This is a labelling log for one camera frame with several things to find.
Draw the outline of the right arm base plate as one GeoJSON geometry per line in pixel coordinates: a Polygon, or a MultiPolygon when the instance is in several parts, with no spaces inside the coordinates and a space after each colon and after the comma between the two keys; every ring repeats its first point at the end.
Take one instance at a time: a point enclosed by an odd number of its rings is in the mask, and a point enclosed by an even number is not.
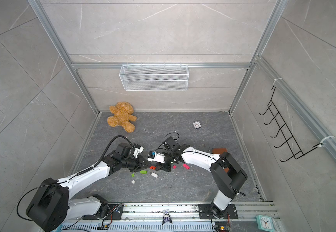
{"type": "Polygon", "coordinates": [[[214,204],[198,204],[200,219],[238,219],[238,213],[234,204],[229,204],[225,210],[220,210],[214,204]]]}

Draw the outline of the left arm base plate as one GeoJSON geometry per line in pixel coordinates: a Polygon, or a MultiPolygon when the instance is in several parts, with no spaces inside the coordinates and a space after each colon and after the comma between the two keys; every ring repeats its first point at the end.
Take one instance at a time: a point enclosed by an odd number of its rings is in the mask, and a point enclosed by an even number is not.
{"type": "Polygon", "coordinates": [[[104,220],[104,219],[116,219],[120,220],[123,213],[124,204],[110,204],[102,205],[98,212],[94,215],[82,216],[83,220],[104,220]]]}

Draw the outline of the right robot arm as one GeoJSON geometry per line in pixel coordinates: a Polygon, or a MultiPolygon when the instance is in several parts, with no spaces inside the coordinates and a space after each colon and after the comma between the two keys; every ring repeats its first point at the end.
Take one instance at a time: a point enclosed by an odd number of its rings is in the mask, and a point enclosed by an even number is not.
{"type": "Polygon", "coordinates": [[[239,194],[248,176],[233,156],[228,152],[211,154],[197,150],[189,145],[179,145],[171,136],[164,142],[164,162],[159,162],[156,170],[170,172],[174,163],[191,164],[209,171],[218,187],[218,192],[211,203],[211,211],[220,216],[239,194]]]}

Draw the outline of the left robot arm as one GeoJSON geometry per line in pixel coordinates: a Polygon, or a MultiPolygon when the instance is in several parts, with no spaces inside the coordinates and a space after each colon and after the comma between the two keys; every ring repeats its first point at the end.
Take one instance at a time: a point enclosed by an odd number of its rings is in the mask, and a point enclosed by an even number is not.
{"type": "Polygon", "coordinates": [[[92,216],[105,219],[110,214],[108,201],[98,194],[83,199],[72,197],[89,185],[104,179],[121,168],[139,172],[151,166],[142,155],[143,147],[120,143],[96,164],[58,180],[48,178],[37,189],[26,209],[26,215],[45,232],[51,232],[64,221],[92,216]]]}

